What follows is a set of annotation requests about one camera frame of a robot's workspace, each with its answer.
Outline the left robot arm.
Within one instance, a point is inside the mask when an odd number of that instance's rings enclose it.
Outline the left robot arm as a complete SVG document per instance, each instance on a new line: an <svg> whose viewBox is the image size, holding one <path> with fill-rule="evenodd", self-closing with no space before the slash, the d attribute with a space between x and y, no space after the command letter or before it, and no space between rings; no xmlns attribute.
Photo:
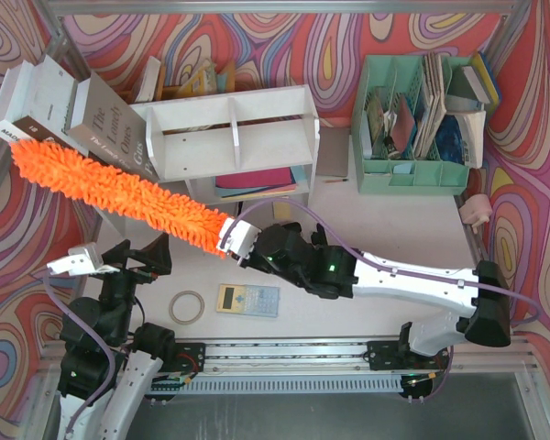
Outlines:
<svg viewBox="0 0 550 440"><path fill-rule="evenodd" d="M175 334L166 327L144 323L135 332L129 330L136 289L171 269L166 233L142 249L124 240L98 254L89 243L48 263L44 285L63 312L60 439L126 437L153 377L175 352ZM50 284L52 276L63 273L101 280L99 297L63 303Z"/></svg>

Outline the books behind shelf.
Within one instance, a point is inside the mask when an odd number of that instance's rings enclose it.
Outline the books behind shelf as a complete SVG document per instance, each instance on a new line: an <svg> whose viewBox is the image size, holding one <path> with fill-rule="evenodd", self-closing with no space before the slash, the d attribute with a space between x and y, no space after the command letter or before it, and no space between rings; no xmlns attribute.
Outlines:
<svg viewBox="0 0 550 440"><path fill-rule="evenodd" d="M236 89L236 64L229 61L221 70L209 59L202 60L180 82L169 85L167 66L149 57L145 68L129 91L121 97L129 104L232 93Z"/></svg>

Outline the mint green desk organizer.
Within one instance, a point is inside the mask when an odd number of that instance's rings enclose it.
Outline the mint green desk organizer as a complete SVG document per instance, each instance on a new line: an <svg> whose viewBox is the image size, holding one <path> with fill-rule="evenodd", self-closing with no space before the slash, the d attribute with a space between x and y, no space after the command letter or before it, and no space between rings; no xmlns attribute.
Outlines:
<svg viewBox="0 0 550 440"><path fill-rule="evenodd" d="M368 55L360 74L351 136L362 194L460 195L469 167L438 151L452 70L464 65L426 55Z"/></svg>

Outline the grey Lonely Ones book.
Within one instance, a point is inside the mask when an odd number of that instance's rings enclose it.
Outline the grey Lonely Ones book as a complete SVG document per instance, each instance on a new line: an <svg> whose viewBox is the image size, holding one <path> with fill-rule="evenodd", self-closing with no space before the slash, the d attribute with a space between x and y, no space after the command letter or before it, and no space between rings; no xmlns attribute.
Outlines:
<svg viewBox="0 0 550 440"><path fill-rule="evenodd" d="M79 82L67 134L100 160L150 182L146 122L96 72Z"/></svg>

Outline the orange chenille duster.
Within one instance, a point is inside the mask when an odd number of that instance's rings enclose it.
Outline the orange chenille duster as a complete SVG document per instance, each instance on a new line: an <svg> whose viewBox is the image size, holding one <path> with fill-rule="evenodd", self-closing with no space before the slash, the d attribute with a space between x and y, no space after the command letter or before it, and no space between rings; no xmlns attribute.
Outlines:
<svg viewBox="0 0 550 440"><path fill-rule="evenodd" d="M11 143L10 149L20 175L32 183L109 213L143 221L206 253L221 258L226 255L218 244L228 214L55 142L23 139Z"/></svg>

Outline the black T-shaped clip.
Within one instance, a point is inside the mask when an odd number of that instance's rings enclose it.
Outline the black T-shaped clip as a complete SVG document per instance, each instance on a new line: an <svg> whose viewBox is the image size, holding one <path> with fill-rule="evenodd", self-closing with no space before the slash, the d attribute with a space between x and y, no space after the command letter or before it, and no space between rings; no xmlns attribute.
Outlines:
<svg viewBox="0 0 550 440"><path fill-rule="evenodd" d="M311 243L316 249L328 247L326 231L320 223L316 224L315 230L311 233Z"/></svg>

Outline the yellow grey calculator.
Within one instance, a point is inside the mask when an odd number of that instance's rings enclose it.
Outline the yellow grey calculator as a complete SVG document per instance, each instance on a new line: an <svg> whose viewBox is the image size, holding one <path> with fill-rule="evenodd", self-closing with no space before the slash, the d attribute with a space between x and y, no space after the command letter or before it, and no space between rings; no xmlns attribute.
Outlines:
<svg viewBox="0 0 550 440"><path fill-rule="evenodd" d="M277 287L221 284L216 311L223 314L276 318L279 302L280 289Z"/></svg>

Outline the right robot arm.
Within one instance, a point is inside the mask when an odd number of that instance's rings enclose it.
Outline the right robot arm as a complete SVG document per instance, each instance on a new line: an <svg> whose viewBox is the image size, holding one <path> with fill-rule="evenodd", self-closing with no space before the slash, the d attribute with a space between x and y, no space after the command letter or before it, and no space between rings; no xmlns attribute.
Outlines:
<svg viewBox="0 0 550 440"><path fill-rule="evenodd" d="M511 342L509 299L495 264L475 269L439 269L377 257L330 245L319 226L310 241L294 225L259 229L239 222L227 250L248 267L272 274L321 299L387 297L440 308L433 317L403 324L400 350L432 357L469 342L506 347Z"/></svg>

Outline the yellow sticky note pad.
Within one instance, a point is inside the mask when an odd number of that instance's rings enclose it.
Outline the yellow sticky note pad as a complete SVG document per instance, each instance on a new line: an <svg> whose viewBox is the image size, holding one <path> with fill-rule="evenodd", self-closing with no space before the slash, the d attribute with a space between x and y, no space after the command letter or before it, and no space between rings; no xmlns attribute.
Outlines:
<svg viewBox="0 0 550 440"><path fill-rule="evenodd" d="M273 202L272 211L273 218L277 221L286 221L292 218L292 209L288 203Z"/></svg>

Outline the books in organizer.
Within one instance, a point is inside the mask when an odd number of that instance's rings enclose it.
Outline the books in organizer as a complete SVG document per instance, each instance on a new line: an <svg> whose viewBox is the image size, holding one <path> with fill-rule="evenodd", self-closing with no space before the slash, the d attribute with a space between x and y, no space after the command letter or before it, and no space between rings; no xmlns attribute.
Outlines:
<svg viewBox="0 0 550 440"><path fill-rule="evenodd" d="M353 112L357 157L365 163L407 161L477 169L484 129L501 101L485 55L461 59L424 55L369 55Z"/></svg>

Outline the stack of coloured paper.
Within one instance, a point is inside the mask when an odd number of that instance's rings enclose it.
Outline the stack of coloured paper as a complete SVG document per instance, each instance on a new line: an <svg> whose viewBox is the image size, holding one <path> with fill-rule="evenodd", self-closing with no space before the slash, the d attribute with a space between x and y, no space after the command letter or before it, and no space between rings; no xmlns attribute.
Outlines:
<svg viewBox="0 0 550 440"><path fill-rule="evenodd" d="M303 166L249 171L213 178L214 194L225 200L290 193L306 182Z"/></svg>

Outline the roll of tape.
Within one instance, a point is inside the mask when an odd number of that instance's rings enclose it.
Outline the roll of tape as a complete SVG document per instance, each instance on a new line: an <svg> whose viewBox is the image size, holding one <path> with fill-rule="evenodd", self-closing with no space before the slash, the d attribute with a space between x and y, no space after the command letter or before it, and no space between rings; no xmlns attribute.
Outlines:
<svg viewBox="0 0 550 440"><path fill-rule="evenodd" d="M204 314L205 301L196 291L180 291L170 300L169 316L177 325L192 325Z"/></svg>

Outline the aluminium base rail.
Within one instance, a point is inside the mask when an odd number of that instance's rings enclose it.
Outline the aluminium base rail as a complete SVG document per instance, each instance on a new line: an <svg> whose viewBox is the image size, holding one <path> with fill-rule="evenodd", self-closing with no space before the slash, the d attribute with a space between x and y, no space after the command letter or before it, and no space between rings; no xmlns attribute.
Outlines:
<svg viewBox="0 0 550 440"><path fill-rule="evenodd" d="M183 339L177 364L158 372L145 394L154 402L186 394L399 393L438 385L447 373L538 369L531 345L462 344L432 357L397 356L379 338Z"/></svg>

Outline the grey black stapler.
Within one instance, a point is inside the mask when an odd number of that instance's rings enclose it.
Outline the grey black stapler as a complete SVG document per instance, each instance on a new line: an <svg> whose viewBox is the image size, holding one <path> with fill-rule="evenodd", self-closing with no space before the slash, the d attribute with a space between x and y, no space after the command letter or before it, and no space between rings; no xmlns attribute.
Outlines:
<svg viewBox="0 0 550 440"><path fill-rule="evenodd" d="M290 230L292 232L296 232L298 234L301 234L302 232L302 226L299 222L290 222L290 223L285 223L282 225L283 228L285 228L286 230Z"/></svg>

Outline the pink piggy figurine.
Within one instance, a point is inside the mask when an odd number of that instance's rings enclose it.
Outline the pink piggy figurine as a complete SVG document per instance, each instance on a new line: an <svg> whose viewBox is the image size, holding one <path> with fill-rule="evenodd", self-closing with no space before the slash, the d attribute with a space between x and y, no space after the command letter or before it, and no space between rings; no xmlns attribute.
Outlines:
<svg viewBox="0 0 550 440"><path fill-rule="evenodd" d="M492 214L490 198L484 193L472 195L458 209L458 212L462 223L470 226L477 234L479 227L490 220Z"/></svg>

